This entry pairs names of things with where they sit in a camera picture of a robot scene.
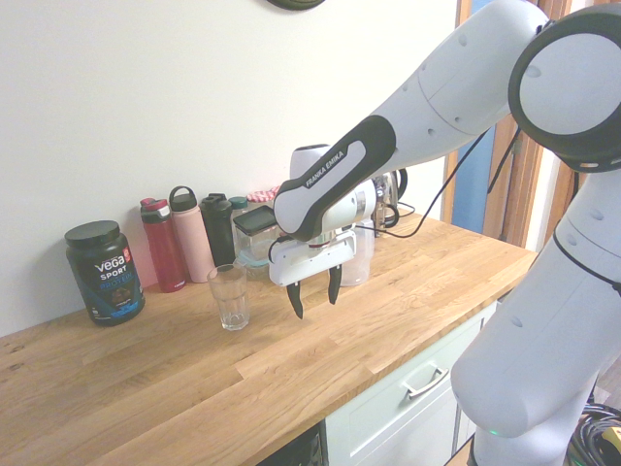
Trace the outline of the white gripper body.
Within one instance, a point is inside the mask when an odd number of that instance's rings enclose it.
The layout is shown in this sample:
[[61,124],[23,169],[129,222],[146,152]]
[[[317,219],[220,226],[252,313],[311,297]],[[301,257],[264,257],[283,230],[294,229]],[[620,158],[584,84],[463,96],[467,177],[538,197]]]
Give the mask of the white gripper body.
[[269,276],[276,285],[288,286],[344,264],[355,252],[356,235],[351,230],[338,234],[320,248],[297,240],[278,243],[272,248]]

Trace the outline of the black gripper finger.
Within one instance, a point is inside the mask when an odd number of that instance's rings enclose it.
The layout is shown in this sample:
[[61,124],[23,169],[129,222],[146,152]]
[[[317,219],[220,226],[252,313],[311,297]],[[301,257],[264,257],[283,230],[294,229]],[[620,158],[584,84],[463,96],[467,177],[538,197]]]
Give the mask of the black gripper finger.
[[297,318],[302,319],[304,316],[304,306],[301,300],[301,285],[299,282],[294,282],[288,284],[286,286],[286,292],[290,304],[297,316]]
[[328,297],[329,302],[335,305],[339,296],[341,282],[342,282],[342,269],[343,265],[339,264],[329,269],[329,286]]

